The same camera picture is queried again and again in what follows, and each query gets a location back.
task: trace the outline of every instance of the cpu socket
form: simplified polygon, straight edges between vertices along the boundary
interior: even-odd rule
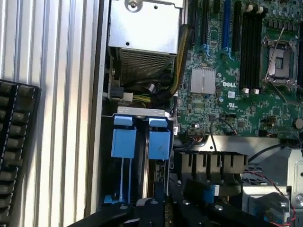
[[[276,40],[266,39],[263,42],[262,62],[266,65],[263,67],[264,75],[268,70],[264,81],[272,82],[277,86],[292,87],[296,81],[295,43],[293,40],[290,42],[279,41],[276,49],[275,46]]]

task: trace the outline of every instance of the green circuit board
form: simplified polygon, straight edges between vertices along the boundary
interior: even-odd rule
[[[231,20],[233,20],[232,0]],[[249,2],[242,2],[244,13]],[[282,44],[292,46],[293,52],[289,58],[289,74],[294,82],[297,82],[298,71],[298,47],[300,39],[301,15],[303,15],[303,3],[299,1],[258,1],[260,6],[268,9],[268,13],[262,22],[260,43],[265,39],[275,41],[278,39],[281,28],[269,25],[276,20],[286,21],[295,28],[284,30],[280,41]],[[291,131],[296,134],[302,132],[294,126],[297,119],[303,118],[303,105],[297,94],[295,86],[275,86],[273,83],[264,82],[269,65],[268,46],[262,46],[260,50],[260,90],[256,94],[252,89],[245,93],[240,87],[241,75],[241,50],[231,52],[231,56],[222,52],[223,41],[223,15],[224,2],[221,1],[220,12],[213,13],[213,2],[209,2],[207,43],[209,55],[200,48],[202,28],[202,2],[198,3],[196,10],[195,45],[190,47],[187,55],[186,70],[183,83],[178,91],[178,117],[177,124],[179,134],[188,131],[200,131],[209,134],[211,121],[216,117],[225,118],[237,131],[239,136],[259,137],[265,136],[264,132]],[[193,11],[189,10],[188,18]],[[230,23],[230,44],[232,44],[232,23]],[[211,68],[215,70],[215,93],[203,94],[191,92],[192,69]],[[225,125],[216,124],[215,135],[225,135],[229,131]]]

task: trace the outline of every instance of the blue pcie slot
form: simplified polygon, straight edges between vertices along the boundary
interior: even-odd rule
[[[223,33],[222,33],[222,51],[225,52],[228,57],[234,61],[231,57],[231,48],[229,42],[230,27],[231,27],[231,0],[225,0],[224,2],[224,14],[223,14]]]

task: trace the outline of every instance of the motherboard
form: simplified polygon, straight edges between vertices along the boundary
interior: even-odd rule
[[[303,2],[187,1],[193,27],[178,91],[179,134],[222,117],[239,136],[303,130]],[[228,128],[216,124],[214,134]],[[288,138],[289,135],[278,135]]]

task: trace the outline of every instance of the blue plastic tab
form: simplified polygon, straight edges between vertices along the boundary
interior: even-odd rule
[[[137,129],[114,129],[111,157],[134,158]]]
[[[115,115],[114,125],[132,126],[133,118],[128,116]]]
[[[151,127],[167,128],[167,121],[165,118],[149,118],[148,121]]]
[[[169,159],[170,131],[151,131],[148,159]]]

